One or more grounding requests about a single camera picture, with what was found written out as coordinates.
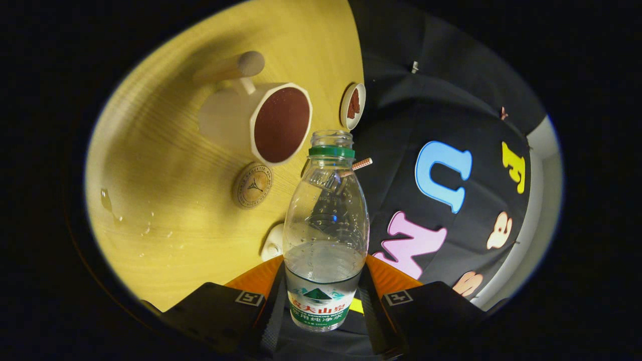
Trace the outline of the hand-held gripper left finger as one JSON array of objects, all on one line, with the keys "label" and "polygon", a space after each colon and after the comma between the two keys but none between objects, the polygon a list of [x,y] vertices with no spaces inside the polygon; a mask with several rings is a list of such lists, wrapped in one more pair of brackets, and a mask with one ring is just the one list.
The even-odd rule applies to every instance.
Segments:
[{"label": "hand-held gripper left finger", "polygon": [[207,282],[162,313],[162,320],[227,359],[273,357],[286,304],[282,256],[225,285]]}]

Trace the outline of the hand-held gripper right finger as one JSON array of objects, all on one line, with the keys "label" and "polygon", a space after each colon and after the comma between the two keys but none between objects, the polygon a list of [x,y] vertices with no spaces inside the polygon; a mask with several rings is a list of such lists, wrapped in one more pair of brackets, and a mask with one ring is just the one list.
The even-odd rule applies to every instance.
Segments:
[{"label": "hand-held gripper right finger", "polygon": [[442,281],[422,284],[367,256],[359,293],[371,346],[383,359],[419,359],[451,351],[488,313]]}]

